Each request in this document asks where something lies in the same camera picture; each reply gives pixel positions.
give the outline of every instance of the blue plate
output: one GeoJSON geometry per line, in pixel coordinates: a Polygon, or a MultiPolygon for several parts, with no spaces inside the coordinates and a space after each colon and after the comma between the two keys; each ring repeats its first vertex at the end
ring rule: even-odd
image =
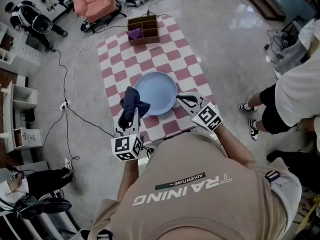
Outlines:
{"type": "Polygon", "coordinates": [[[150,104],[147,112],[158,116],[168,112],[176,103],[177,86],[170,76],[161,72],[143,75],[134,87],[140,94],[140,101],[150,104]]]}

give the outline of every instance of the tile floor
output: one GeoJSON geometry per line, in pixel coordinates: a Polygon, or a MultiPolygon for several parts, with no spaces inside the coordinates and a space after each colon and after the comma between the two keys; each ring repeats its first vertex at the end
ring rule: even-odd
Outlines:
{"type": "MultiPolygon", "coordinates": [[[[140,16],[146,13],[147,8],[147,5],[133,8],[127,14],[129,17],[140,16]]],[[[239,103],[276,82],[272,63],[267,61],[264,52],[264,46],[269,42],[266,31],[272,28],[251,7],[240,0],[163,0],[150,10],[174,17],[201,61],[225,126],[252,151],[260,163],[266,163],[266,155],[275,149],[296,151],[305,145],[303,134],[294,129],[273,136],[261,133],[258,141],[252,141],[248,133],[248,115],[238,111],[239,103]]],[[[72,65],[79,52],[72,49],[91,46],[87,54],[78,56],[74,66],[77,97],[74,110],[111,131],[113,121],[96,44],[122,29],[114,27],[83,36],[80,32],[82,21],[83,18],[73,12],[65,15],[58,24],[69,32],[69,36],[63,38],[52,33],[49,39],[61,51],[61,63],[69,70],[65,79],[65,95],[72,103],[75,101],[72,65]]],[[[125,26],[126,19],[118,16],[111,24],[114,25],[125,26]]],[[[39,91],[35,127],[40,128],[43,139],[62,113],[54,110],[45,115],[64,102],[65,69],[59,66],[58,58],[57,52],[43,53],[38,73],[30,77],[30,87],[39,91]]],[[[254,114],[254,118],[261,118],[262,112],[263,107],[254,114]]],[[[68,112],[68,121],[71,154],[80,156],[80,160],[73,162],[75,182],[66,186],[64,193],[73,205],[71,213],[76,221],[81,227],[88,227],[99,200],[116,198],[124,164],[112,156],[109,136],[71,112],[68,112]]],[[[50,132],[42,159],[47,160],[51,169],[58,169],[63,166],[67,155],[64,117],[50,132]]]]}

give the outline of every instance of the wooden box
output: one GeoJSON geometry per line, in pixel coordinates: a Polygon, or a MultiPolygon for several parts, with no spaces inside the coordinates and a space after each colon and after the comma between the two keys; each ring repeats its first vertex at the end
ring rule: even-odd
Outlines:
{"type": "Polygon", "coordinates": [[[129,43],[132,46],[140,46],[160,42],[156,15],[128,19],[127,29],[129,31],[133,31],[138,28],[142,29],[142,38],[131,39],[129,37],[129,43]]]}

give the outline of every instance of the power strip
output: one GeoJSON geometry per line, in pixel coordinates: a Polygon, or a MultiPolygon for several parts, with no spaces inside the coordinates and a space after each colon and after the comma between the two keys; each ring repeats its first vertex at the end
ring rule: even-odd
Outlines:
{"type": "Polygon", "coordinates": [[[61,105],[60,105],[60,110],[62,111],[62,110],[64,110],[64,109],[66,109],[67,108],[67,106],[69,106],[70,105],[70,100],[66,100],[66,102],[64,102],[64,103],[62,103],[61,105]]]}

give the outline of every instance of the pink and white checkered mat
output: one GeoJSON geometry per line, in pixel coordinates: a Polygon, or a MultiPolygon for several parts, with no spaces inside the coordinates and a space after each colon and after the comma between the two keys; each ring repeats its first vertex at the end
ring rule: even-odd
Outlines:
{"type": "MultiPolygon", "coordinates": [[[[212,101],[212,91],[179,26],[171,16],[158,18],[160,43],[131,46],[123,31],[97,45],[106,96],[114,122],[122,113],[119,104],[128,86],[150,72],[163,72],[176,83],[178,93],[198,91],[212,101]]],[[[155,142],[195,127],[176,103],[165,114],[141,120],[144,143],[155,142]]]]}

